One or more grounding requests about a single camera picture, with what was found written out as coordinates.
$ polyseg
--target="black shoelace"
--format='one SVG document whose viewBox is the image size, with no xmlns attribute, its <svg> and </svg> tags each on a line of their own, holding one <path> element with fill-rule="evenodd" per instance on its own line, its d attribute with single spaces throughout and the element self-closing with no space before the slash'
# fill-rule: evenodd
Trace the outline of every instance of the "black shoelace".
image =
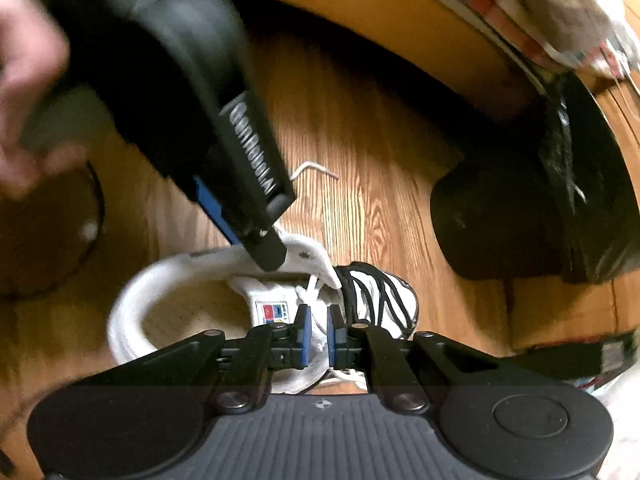
<svg viewBox="0 0 640 480">
<path fill-rule="evenodd" d="M 371 264 L 366 264 L 364 262 L 351 262 L 350 265 L 347 266 L 336 266 L 334 267 L 335 272 L 338 274 L 338 279 L 340 279 L 340 284 L 342 285 L 342 296 L 344 298 L 344 313 L 346 316 L 347 325 L 351 325 L 356 322 L 368 322 L 367 320 L 358 319 L 358 296 L 356 291 L 356 284 L 360 287 L 360 290 L 364 294 L 365 302 L 367 303 L 367 309 L 369 311 L 370 323 L 375 324 L 377 326 L 382 325 L 382 317 L 385 312 L 385 305 L 388 306 L 389 314 L 394 321 L 394 323 L 400 328 L 402 331 L 402 338 L 407 339 L 414 332 L 415 325 L 418 319 L 418 305 L 416 303 L 415 310 L 415 319 L 413 319 L 406 307 L 404 306 L 404 302 L 400 297 L 400 293 L 398 292 L 398 288 L 396 284 L 380 269 L 374 267 Z M 358 278 L 355 278 L 351 275 L 352 270 L 357 270 L 358 272 L 362 272 L 363 274 L 368 274 L 371 276 L 378 286 L 378 290 L 380 291 L 380 301 L 378 302 L 378 315 L 376 316 L 376 308 L 373 305 L 373 298 L 369 293 L 367 287 L 362 283 Z M 386 286 L 389 286 L 389 290 L 391 291 L 391 295 L 394 300 L 398 304 L 398 308 L 394 308 L 394 305 L 391 303 L 389 299 Z M 413 289 L 407 284 L 407 288 L 413 292 Z"/>
</svg>

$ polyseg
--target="brown circular lid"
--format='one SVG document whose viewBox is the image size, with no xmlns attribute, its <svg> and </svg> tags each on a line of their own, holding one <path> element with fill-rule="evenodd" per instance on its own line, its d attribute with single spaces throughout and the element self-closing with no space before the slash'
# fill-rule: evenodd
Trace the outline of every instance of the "brown circular lid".
<svg viewBox="0 0 640 480">
<path fill-rule="evenodd" d="M 102 227 L 104 202 L 93 170 L 47 180 L 27 198 L 0 198 L 0 297 L 56 286 L 78 270 Z"/>
</svg>

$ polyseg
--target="human hand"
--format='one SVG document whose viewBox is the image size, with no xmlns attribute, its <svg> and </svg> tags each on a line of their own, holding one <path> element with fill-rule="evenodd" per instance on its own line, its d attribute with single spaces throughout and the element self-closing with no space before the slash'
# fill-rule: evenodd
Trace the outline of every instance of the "human hand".
<svg viewBox="0 0 640 480">
<path fill-rule="evenodd" d="M 68 57 L 64 32 L 39 0 L 0 0 L 0 196 L 22 198 L 86 158 L 71 142 L 37 155 L 20 145 L 29 114 L 62 76 Z"/>
</svg>

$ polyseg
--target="black plastic bag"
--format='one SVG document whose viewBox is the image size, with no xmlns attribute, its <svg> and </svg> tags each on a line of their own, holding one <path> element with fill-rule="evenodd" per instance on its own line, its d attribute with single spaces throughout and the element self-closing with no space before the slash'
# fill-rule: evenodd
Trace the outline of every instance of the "black plastic bag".
<svg viewBox="0 0 640 480">
<path fill-rule="evenodd" d="M 434 186 L 436 238 L 464 278 L 602 283 L 640 267 L 638 203 L 600 107 L 568 73 L 545 108 L 533 141 L 488 140 Z"/>
</svg>

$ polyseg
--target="shoe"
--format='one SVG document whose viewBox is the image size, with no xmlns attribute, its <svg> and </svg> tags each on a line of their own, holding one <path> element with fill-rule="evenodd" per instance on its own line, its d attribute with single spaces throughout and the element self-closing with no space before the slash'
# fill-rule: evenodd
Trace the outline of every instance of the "shoe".
<svg viewBox="0 0 640 480">
<path fill-rule="evenodd" d="M 275 372 L 271 391 L 298 394 L 336 381 L 366 390 L 362 373 L 329 368 L 327 307 L 339 304 L 346 319 L 381 324 L 404 337 L 417 320 L 415 295 L 403 280 L 368 264 L 332 267 L 325 248 L 311 238 L 283 230 L 280 237 L 287 257 L 277 272 L 265 273 L 241 246 L 180 254 L 142 270 L 119 295 L 108 320 L 117 364 L 209 328 L 239 338 L 251 326 L 290 323 L 306 303 L 312 317 L 309 366 Z"/>
</svg>

